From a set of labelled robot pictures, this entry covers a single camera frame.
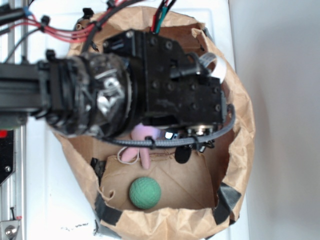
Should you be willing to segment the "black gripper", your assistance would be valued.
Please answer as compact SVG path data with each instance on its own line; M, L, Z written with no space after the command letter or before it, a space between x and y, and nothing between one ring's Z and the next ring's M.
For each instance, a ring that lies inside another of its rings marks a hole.
M103 51L124 64L117 71L125 98L115 133L139 124L160 130L157 139L132 140L128 147L175 148L177 160L188 160L192 149L205 149L223 134L228 107L221 81L195 53L185 53L172 39L137 30L105 40Z

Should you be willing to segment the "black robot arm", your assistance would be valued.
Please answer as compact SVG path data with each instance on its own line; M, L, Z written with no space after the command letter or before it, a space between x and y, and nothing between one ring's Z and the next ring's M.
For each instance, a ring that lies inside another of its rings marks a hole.
M0 128L45 119L66 137L114 145L198 151L229 132L235 116L213 53L185 53L172 39L128 30L106 39L102 53L0 66Z

